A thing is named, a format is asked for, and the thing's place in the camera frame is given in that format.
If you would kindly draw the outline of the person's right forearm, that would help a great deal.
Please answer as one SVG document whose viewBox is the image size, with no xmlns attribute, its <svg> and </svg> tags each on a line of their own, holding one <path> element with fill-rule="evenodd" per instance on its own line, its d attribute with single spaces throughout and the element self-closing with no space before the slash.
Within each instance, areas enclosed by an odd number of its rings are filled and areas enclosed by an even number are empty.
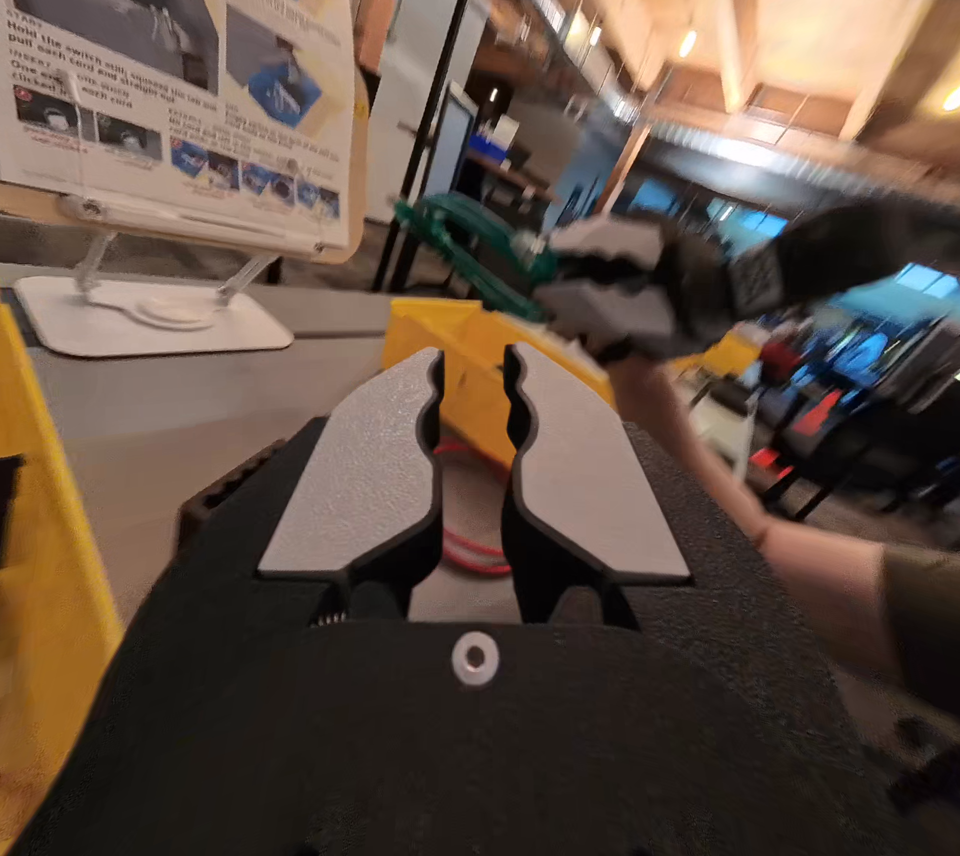
<svg viewBox="0 0 960 856">
<path fill-rule="evenodd" d="M 696 435 L 664 369 L 605 365 L 619 413 L 694 477 L 842 658 L 930 703 L 958 702 L 958 554 L 834 534 L 769 514 Z"/>
</svg>

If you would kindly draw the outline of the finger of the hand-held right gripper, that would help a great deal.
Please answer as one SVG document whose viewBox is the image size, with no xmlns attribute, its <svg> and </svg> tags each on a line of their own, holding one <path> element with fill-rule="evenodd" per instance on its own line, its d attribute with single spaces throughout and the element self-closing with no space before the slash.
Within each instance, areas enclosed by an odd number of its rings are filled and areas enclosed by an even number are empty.
<svg viewBox="0 0 960 856">
<path fill-rule="evenodd" d="M 645 275 L 661 261 L 666 232 L 658 222 L 598 215 L 557 229 L 548 238 L 563 275 Z"/>
<path fill-rule="evenodd" d="M 575 276 L 534 288 L 533 300 L 558 337 L 598 363 L 679 357 L 679 284 L 668 275 L 614 282 Z"/>
</svg>

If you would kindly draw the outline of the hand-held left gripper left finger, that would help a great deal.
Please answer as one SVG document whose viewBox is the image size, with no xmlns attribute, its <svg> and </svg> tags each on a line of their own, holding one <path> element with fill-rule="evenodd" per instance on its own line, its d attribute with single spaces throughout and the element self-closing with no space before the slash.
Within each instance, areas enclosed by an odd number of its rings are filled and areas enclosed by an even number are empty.
<svg viewBox="0 0 960 856">
<path fill-rule="evenodd" d="M 445 355 L 425 348 L 383 370 L 329 414 L 258 563 L 265 578 L 416 586 L 439 562 L 435 457 Z"/>
</svg>

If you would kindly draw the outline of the printed instruction sheet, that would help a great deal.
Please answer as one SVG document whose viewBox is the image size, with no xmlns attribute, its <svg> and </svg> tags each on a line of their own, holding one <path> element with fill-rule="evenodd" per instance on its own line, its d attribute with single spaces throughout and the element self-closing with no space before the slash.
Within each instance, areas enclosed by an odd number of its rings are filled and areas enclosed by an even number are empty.
<svg viewBox="0 0 960 856">
<path fill-rule="evenodd" d="M 2 0 L 2 178 L 340 238 L 350 0 Z"/>
</svg>

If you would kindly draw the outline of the white sign base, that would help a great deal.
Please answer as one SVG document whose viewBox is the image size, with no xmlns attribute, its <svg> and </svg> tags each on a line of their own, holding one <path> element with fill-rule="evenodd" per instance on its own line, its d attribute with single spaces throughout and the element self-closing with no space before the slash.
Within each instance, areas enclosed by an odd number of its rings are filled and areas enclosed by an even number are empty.
<svg viewBox="0 0 960 856">
<path fill-rule="evenodd" d="M 250 258 L 218 284 L 104 280 L 116 233 L 97 233 L 72 274 L 21 277 L 12 286 L 40 344 L 78 359 L 282 350 L 294 334 L 246 288 L 274 261 Z"/>
</svg>

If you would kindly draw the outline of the yellow plastic bin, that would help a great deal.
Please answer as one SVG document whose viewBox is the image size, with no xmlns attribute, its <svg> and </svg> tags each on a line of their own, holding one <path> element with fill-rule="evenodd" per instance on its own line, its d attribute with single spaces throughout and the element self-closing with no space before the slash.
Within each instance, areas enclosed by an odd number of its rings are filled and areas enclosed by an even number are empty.
<svg viewBox="0 0 960 856">
<path fill-rule="evenodd" d="M 678 373 L 702 370 L 717 377 L 742 376 L 756 363 L 770 332 L 754 322 L 736 323 L 708 350 L 676 362 Z"/>
<path fill-rule="evenodd" d="M 477 300 L 396 297 L 381 355 L 387 370 L 427 347 L 444 354 L 441 421 L 486 458 L 509 467 L 510 403 L 503 388 L 505 347 L 528 343 L 574 374 L 607 404 L 614 395 L 606 373 L 579 348 L 541 324 L 486 311 Z"/>
<path fill-rule="evenodd" d="M 124 633 L 13 314 L 2 305 L 1 457 L 23 456 L 1 570 L 2 850 L 64 765 Z"/>
</svg>

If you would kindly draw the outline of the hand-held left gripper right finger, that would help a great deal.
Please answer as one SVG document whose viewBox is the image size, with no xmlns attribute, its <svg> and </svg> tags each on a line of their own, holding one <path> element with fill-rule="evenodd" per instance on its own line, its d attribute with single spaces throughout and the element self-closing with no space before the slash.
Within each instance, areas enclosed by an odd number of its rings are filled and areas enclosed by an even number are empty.
<svg viewBox="0 0 960 856">
<path fill-rule="evenodd" d="M 615 409 L 529 343 L 505 347 L 513 502 L 535 532 L 621 586 L 690 568 Z"/>
</svg>

